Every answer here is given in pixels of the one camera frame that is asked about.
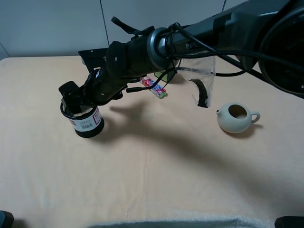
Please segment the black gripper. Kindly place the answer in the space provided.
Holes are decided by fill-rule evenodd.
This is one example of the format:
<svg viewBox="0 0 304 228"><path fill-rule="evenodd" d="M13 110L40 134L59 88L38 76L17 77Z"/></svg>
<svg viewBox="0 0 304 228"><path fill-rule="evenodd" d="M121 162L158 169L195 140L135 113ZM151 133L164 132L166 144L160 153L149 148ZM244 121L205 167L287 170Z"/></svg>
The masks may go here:
<svg viewBox="0 0 304 228"><path fill-rule="evenodd" d="M89 75L74 93L64 93L62 104L70 113L80 113L80 105L102 106L122 97L127 87L128 67L125 47L109 47L78 52Z"/></svg>

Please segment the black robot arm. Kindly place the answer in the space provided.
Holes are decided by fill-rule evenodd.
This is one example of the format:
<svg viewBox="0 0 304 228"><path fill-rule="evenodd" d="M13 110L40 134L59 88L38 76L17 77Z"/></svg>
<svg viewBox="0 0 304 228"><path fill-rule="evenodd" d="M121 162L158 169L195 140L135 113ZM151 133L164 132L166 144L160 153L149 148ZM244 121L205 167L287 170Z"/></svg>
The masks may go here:
<svg viewBox="0 0 304 228"><path fill-rule="evenodd" d="M114 41L101 68L90 72L82 86L63 84L60 109L81 115L122 98L135 78L177 70L180 59L218 56L274 87L304 96L304 3L301 0L248 0L198 23L167 28L134 29L118 18L112 22L132 35Z"/></svg>

